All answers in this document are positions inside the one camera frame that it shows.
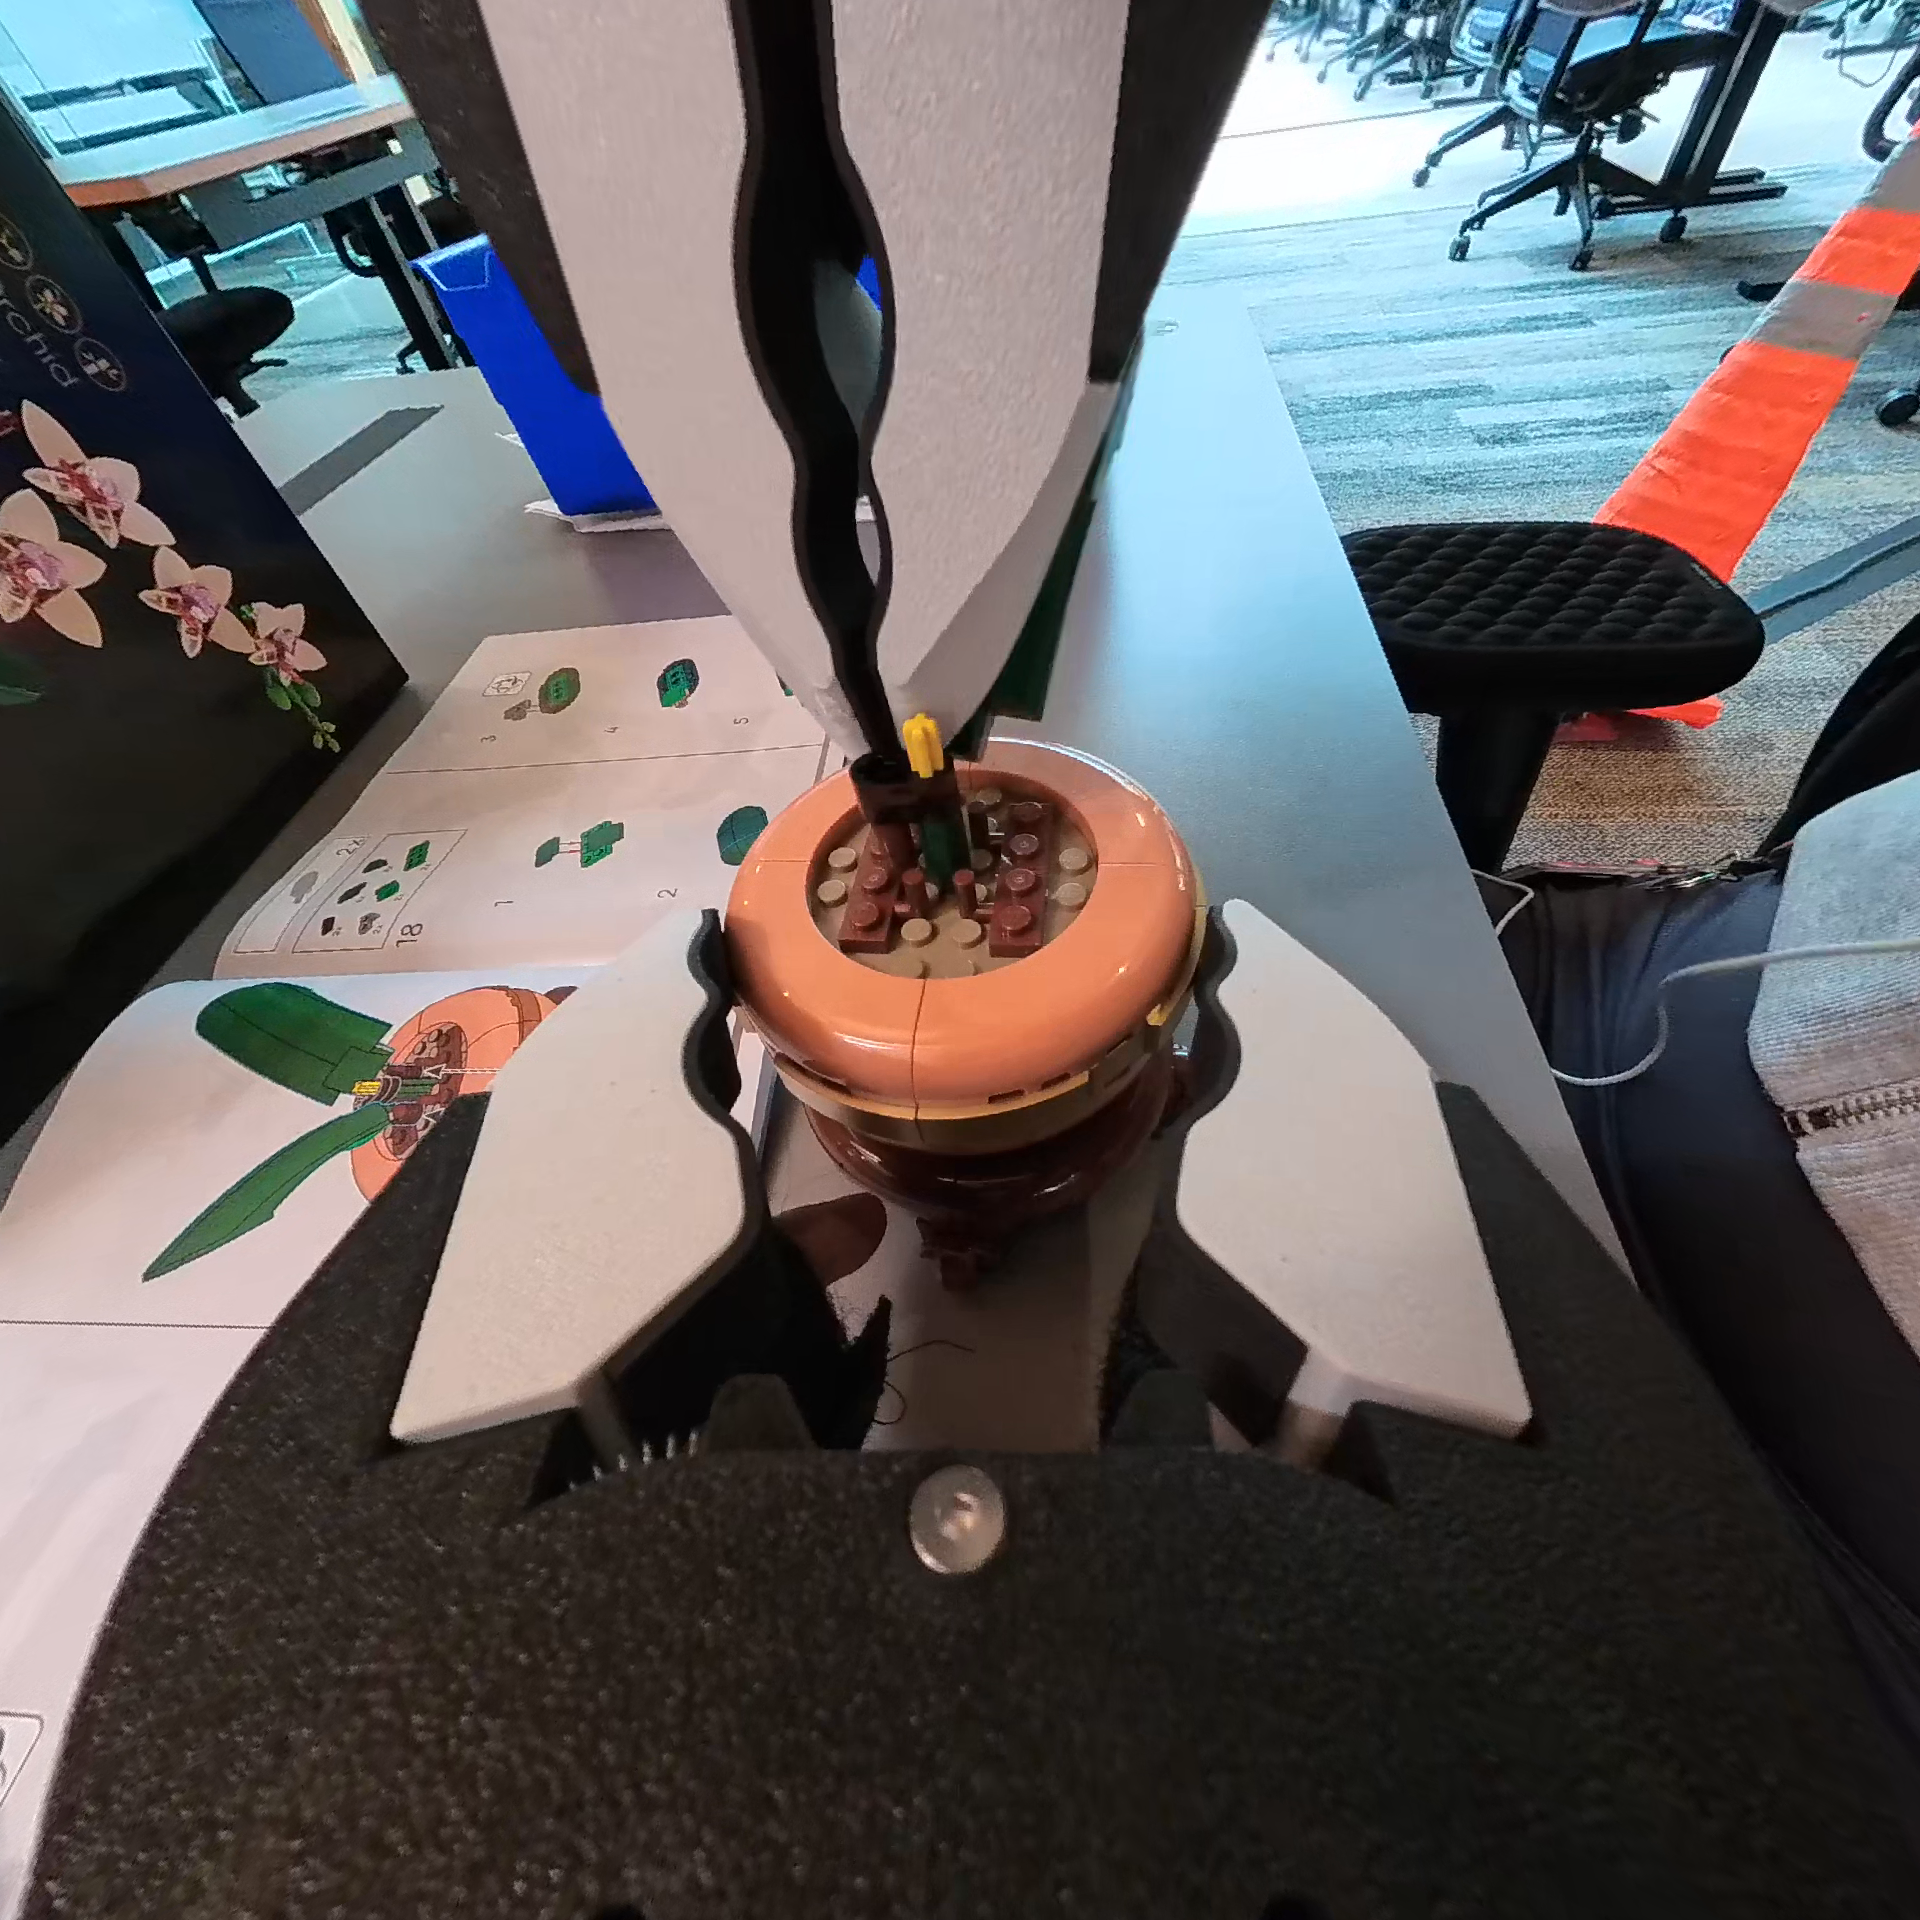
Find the orange traffic cone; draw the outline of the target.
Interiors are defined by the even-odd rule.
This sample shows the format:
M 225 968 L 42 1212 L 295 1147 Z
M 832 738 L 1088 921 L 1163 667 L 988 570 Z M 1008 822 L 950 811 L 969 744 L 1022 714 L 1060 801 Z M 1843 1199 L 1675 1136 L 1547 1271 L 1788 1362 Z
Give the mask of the orange traffic cone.
M 1730 584 L 1913 277 L 1916 128 L 1596 522 L 1660 539 Z

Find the green toy brick leaf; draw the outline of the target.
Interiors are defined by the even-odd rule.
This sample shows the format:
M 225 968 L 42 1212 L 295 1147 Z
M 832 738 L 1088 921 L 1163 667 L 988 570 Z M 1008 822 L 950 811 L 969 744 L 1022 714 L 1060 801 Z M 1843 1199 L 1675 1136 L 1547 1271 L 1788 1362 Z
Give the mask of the green toy brick leaf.
M 1060 541 L 1049 560 L 1049 570 L 1036 591 L 1036 604 L 1030 608 L 1030 616 L 1020 626 L 1020 639 L 1016 639 L 1009 660 L 1001 667 L 995 690 L 988 691 L 981 709 L 970 714 L 970 720 L 959 733 L 959 748 L 970 755 L 977 751 L 985 751 L 988 738 L 995 733 L 995 725 L 1046 718 L 1046 697 L 1049 697 L 1055 660 L 1060 649 L 1060 632 L 1065 632 L 1070 590 L 1074 590 L 1085 545 L 1090 535 L 1100 486 L 1105 481 L 1105 471 L 1113 467 L 1113 455 L 1116 455 L 1116 443 L 1126 428 L 1126 412 L 1133 405 L 1133 387 L 1138 380 L 1138 353 L 1142 353 L 1142 332 L 1137 335 L 1133 353 L 1123 363 L 1113 420 L 1102 428 L 1102 438 L 1095 452 L 1095 462 L 1082 482 L 1082 491 L 1065 522 Z

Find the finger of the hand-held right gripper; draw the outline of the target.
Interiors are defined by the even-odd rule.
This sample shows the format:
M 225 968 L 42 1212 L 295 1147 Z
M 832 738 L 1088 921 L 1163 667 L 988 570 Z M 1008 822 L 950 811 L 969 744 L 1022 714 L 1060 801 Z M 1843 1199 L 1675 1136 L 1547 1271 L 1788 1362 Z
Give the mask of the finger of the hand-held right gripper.
M 602 405 L 746 636 L 845 752 L 795 455 L 739 328 L 746 106 L 728 4 L 482 4 Z
M 1090 378 L 1126 4 L 832 4 L 886 244 L 878 673 L 954 733 L 1008 667 L 1113 421 Z

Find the white instruction booklet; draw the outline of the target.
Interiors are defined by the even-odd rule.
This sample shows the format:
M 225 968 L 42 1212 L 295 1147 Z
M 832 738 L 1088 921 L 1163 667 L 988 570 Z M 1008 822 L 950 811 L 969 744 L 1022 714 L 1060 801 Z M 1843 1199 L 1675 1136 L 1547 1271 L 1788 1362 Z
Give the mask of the white instruction booklet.
M 91 1046 L 4 1204 L 4 1891 L 181 1450 L 460 1093 L 722 907 L 828 741 L 733 619 L 486 639 L 212 981 Z

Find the blue plastic bin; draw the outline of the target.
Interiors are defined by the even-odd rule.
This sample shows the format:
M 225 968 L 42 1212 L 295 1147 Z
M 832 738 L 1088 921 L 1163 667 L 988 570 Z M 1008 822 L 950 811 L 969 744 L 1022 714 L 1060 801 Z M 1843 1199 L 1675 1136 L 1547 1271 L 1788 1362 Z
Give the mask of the blue plastic bin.
M 856 552 L 859 482 L 805 481 L 752 359 L 731 225 L 708 216 L 708 203 L 664 223 L 638 214 L 612 242 L 561 216 L 568 307 L 612 405 L 564 374 L 493 237 L 415 272 L 567 516 L 658 507 L 723 591 L 774 619 L 805 597 L 810 539 Z

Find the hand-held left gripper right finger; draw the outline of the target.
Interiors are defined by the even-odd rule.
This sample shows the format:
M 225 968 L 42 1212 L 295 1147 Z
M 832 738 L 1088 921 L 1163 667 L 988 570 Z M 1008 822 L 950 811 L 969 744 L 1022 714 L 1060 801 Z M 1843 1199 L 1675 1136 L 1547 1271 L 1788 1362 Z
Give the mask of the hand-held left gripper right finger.
M 1230 1086 L 1186 1130 L 1174 1220 L 1304 1358 L 1257 1448 L 1322 1464 L 1394 1406 L 1502 1441 L 1531 1400 L 1429 1062 L 1248 900 L 1218 912 Z

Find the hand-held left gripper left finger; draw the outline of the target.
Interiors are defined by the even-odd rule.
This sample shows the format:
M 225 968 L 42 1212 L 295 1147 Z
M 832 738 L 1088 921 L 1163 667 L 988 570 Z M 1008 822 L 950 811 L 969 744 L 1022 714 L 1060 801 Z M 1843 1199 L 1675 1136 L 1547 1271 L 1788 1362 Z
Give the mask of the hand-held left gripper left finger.
M 733 984 L 714 912 L 677 912 L 499 1067 L 397 1396 L 428 1443 L 575 1412 L 634 1443 L 613 1369 L 763 1225 L 733 1118 Z

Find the dark orchid print box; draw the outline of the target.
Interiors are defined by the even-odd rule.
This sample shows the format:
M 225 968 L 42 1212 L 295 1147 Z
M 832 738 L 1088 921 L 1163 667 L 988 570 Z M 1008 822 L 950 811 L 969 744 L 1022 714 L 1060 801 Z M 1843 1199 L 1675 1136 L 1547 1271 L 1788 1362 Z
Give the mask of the dark orchid print box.
M 4 112 L 4 1136 L 402 684 Z

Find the wooden top office desk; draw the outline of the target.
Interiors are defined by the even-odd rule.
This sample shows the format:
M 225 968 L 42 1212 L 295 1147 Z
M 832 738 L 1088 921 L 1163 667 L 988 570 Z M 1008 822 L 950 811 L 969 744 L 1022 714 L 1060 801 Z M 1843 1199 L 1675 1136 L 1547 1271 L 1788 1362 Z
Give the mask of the wooden top office desk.
M 260 199 L 244 190 L 248 173 L 270 164 L 309 164 L 352 141 L 372 141 L 381 150 Z M 439 173 L 426 126 L 391 73 L 53 159 L 53 173 L 85 209 L 119 214 L 140 203 L 187 199 L 206 225 L 212 250 L 235 250 L 324 214 L 357 214 L 367 225 L 372 273 L 408 325 L 420 363 L 428 369 L 462 363 L 460 337 L 415 277 L 384 209 L 384 192 Z

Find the grey desk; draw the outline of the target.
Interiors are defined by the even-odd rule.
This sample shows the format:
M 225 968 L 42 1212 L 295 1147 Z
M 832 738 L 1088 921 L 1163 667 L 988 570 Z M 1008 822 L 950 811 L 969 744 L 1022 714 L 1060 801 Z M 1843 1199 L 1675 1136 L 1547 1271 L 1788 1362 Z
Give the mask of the grey desk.
M 1348 977 L 1432 1076 L 1484 1093 L 1605 1252 L 1573 1122 L 1250 316 L 1163 299 L 1042 741 L 1138 778 L 1205 897 Z

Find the person's left hand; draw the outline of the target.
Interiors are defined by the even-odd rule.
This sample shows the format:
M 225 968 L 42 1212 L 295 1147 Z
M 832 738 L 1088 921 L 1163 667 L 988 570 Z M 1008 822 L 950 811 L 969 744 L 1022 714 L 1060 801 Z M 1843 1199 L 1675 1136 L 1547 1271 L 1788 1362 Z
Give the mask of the person's left hand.
M 870 1195 L 783 1212 L 701 1301 L 618 1374 L 638 1443 L 701 1450 L 859 1450 L 887 1369 L 892 1306 L 848 1335 L 829 1285 L 886 1240 Z

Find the black office chair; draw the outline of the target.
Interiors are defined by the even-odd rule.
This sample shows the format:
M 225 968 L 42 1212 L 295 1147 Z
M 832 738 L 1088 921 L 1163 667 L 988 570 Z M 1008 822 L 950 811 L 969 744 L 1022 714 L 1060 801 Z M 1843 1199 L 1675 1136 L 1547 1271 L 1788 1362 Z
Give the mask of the black office chair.
M 1630 141 L 1643 128 L 1643 106 L 1674 76 L 1715 66 L 1718 33 L 1696 33 L 1666 4 L 1519 4 L 1489 71 L 1492 109 L 1445 135 L 1415 173 L 1432 171 L 1484 133 L 1521 133 L 1535 156 L 1549 135 L 1573 141 L 1567 159 L 1492 186 L 1460 223 L 1447 257 L 1466 261 L 1471 237 L 1498 214 L 1558 197 L 1558 214 L 1576 214 L 1579 244 L 1571 266 L 1596 257 L 1596 223 L 1610 220 L 1629 199 L 1656 197 L 1660 186 L 1601 156 L 1601 141 Z
M 162 313 L 162 321 L 204 387 L 221 399 L 231 414 L 248 420 L 257 401 L 244 380 L 283 368 L 267 348 L 295 325 L 285 292 L 267 286 L 221 289 L 209 266 L 212 237 L 206 225 L 174 203 L 133 209 L 133 223 L 167 255 L 191 261 L 204 292 Z

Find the toy brick flower pot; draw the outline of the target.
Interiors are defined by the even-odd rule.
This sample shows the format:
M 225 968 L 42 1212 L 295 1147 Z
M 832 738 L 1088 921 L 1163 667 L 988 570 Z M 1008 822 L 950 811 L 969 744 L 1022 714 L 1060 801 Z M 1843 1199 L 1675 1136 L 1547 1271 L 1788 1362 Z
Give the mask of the toy brick flower pot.
M 1038 741 L 950 773 L 952 880 L 843 768 L 752 842 L 723 928 L 737 1005 L 815 1138 L 963 1290 L 1160 1127 L 1205 912 L 1133 775 Z

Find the person's grey hoodie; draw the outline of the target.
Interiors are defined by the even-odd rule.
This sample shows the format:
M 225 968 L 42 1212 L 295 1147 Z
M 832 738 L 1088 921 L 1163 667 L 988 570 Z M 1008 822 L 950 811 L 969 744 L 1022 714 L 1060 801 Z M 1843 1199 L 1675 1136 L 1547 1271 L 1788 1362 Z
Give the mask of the person's grey hoodie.
M 1916 942 L 1916 775 L 1814 818 L 1793 845 L 1769 953 Z M 1799 1168 L 1916 1349 L 1916 953 L 1764 973 L 1751 1062 Z

